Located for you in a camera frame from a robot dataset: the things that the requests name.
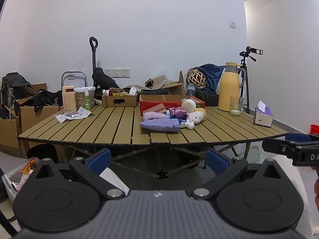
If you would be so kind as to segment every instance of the tripod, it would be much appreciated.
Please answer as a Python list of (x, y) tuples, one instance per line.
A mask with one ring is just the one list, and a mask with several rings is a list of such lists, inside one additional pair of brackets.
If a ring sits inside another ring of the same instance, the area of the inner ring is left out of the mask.
[[(259, 50), (256, 48), (246, 47), (246, 51), (242, 51), (239, 53), (239, 55), (241, 57), (244, 57), (241, 60), (240, 68), (243, 68), (246, 71), (246, 80), (245, 81), (246, 81), (246, 101), (247, 101), (247, 103), (244, 106), (246, 106), (246, 113), (248, 113), (248, 114), (250, 112), (250, 109), (249, 109), (249, 86), (248, 86), (248, 72), (247, 72), (246, 58), (250, 57), (254, 62), (257, 61), (255, 58), (253, 58), (252, 56), (249, 55), (250, 53), (263, 55), (264, 52), (262, 50)], [(244, 78), (243, 71), (238, 71), (238, 74), (240, 74), (240, 72), (241, 72), (241, 78), (243, 79)], [(242, 97), (243, 92), (244, 92), (244, 86), (241, 88), (240, 97)]]

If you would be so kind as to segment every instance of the thermos handle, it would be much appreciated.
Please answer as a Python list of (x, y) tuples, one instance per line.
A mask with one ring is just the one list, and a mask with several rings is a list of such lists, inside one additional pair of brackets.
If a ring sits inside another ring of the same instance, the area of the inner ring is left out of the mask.
[(246, 70), (243, 69), (243, 68), (237, 68), (238, 71), (243, 71), (244, 72), (244, 79), (243, 79), (243, 82), (241, 83), (240, 85), (240, 88), (244, 86), (244, 83), (246, 81)]

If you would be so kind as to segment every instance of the white wall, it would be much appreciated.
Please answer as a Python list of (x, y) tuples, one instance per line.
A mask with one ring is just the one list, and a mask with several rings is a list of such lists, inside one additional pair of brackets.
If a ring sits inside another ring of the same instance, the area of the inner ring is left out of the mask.
[(248, 0), (251, 109), (263, 100), (276, 120), (307, 133), (319, 124), (319, 0)]
[(143, 84), (162, 69), (178, 80), (180, 70), (240, 62), (243, 0), (7, 0), (0, 74), (17, 70), (55, 91), (64, 71), (79, 70), (92, 84), (90, 36), (99, 42), (97, 66), (131, 68), (131, 78), (118, 84)]

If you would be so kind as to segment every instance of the silver screw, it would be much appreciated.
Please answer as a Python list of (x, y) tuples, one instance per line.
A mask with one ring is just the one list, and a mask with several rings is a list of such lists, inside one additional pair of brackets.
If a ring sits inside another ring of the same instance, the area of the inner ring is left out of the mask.
[(209, 195), (209, 190), (205, 188), (199, 188), (194, 190), (194, 194), (198, 197), (205, 197)]
[(112, 198), (116, 198), (122, 195), (122, 191), (119, 189), (110, 189), (106, 192), (106, 194), (108, 194), (110, 197)]

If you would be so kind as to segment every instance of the tripod head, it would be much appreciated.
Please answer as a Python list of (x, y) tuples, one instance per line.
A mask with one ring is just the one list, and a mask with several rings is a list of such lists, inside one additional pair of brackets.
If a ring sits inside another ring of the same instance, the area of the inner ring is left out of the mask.
[(249, 55), (250, 53), (254, 53), (254, 54), (257, 54), (257, 55), (263, 55), (264, 54), (263, 50), (252, 48), (252, 47), (246, 47), (246, 51), (242, 51), (242, 52), (239, 53), (239, 55), (241, 57), (244, 57), (244, 59), (242, 60), (243, 63), (245, 63), (245, 58), (246, 57), (250, 57), (254, 62), (257, 61), (255, 58), (253, 58), (252, 56)]

